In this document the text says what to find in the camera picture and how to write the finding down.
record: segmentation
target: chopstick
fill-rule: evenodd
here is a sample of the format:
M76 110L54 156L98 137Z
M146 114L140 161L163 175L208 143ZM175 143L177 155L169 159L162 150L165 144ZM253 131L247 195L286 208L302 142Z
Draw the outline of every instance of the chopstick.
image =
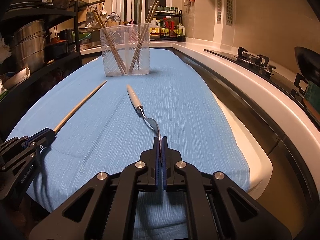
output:
M149 14L147 16L147 19L146 19L146 23L150 24L151 23L151 19L153 18L153 16L155 15L155 12L156 12L156 8L158 7L159 5L159 1L154 1L153 2L153 5L152 5L152 8L151 10L149 11ZM143 40L144 40L144 37L146 36L147 34L147 24L145 24L143 26L143 29L142 29L142 35L138 38L138 45L136 47L136 50L134 52L134 55L133 55L133 59L132 59L132 62L131 62L131 65L130 65L130 68L129 68L129 72L131 73L133 68L134 68L134 65L136 63L136 60L138 58L140 58L140 50L141 50L141 47L142 47L142 43L143 43Z
M89 100L90 97L92 97L95 92L97 92L107 81L102 82L98 87L96 87L94 90L92 90L84 99L81 100L80 103L78 103L70 112L66 115L65 118L62 119L62 121L54 128L54 133L57 134L62 126L65 125L65 123L74 115L76 111L79 110L83 104Z
M110 46L110 50L111 50L111 52L112 52L112 54L113 54L113 57L114 57L115 60L116 60L116 63L117 63L117 65L118 65L118 67L119 67L119 69L120 69L120 71L121 71L121 74L126 74L127 71L126 71L124 62L122 61L122 59L121 59L121 57L120 57L120 55L119 55L119 53L118 53L115 45L113 44L113 41L112 41L109 33L104 29L105 26L104 26L104 24L103 24L103 22L102 22L102 19L100 18L99 15L96 14L95 11L92 11L92 13L93 13L93 16L94 16L94 18L96 19L97 23L99 24L100 28L102 28L103 33L104 33L105 36L106 36L107 42L109 43L109 46Z

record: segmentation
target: paper roll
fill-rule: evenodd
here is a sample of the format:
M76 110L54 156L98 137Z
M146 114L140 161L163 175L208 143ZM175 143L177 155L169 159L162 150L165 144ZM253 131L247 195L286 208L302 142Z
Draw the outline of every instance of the paper roll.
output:
M16 84L20 83L21 81L24 81L26 78L30 76L30 69L24 68L17 74L15 74L12 78L9 78L4 84L3 87L5 89L10 89L14 87Z

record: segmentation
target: transparent utensil holder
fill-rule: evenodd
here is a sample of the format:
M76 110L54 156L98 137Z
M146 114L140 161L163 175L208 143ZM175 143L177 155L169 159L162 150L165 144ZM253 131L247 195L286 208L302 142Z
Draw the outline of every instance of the transparent utensil holder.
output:
M104 72L107 77L121 75L145 75L150 67L150 24L129 24L100 29L101 50ZM124 63L120 70L114 52L115 48Z

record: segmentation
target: white plastic bottle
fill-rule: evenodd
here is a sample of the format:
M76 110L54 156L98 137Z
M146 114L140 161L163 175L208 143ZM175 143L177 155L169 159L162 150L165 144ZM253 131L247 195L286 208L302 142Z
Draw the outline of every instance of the white plastic bottle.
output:
M160 20L157 20L157 18L153 18L153 20L150 23L150 39L159 39L160 38Z

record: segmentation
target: ventilation grille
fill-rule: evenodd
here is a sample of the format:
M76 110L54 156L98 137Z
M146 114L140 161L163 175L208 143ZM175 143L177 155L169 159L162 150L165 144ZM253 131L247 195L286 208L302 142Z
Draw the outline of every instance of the ventilation grille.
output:
M233 0L227 0L226 25L232 26L232 20L233 20Z
M217 23L221 23L222 0L217 0Z

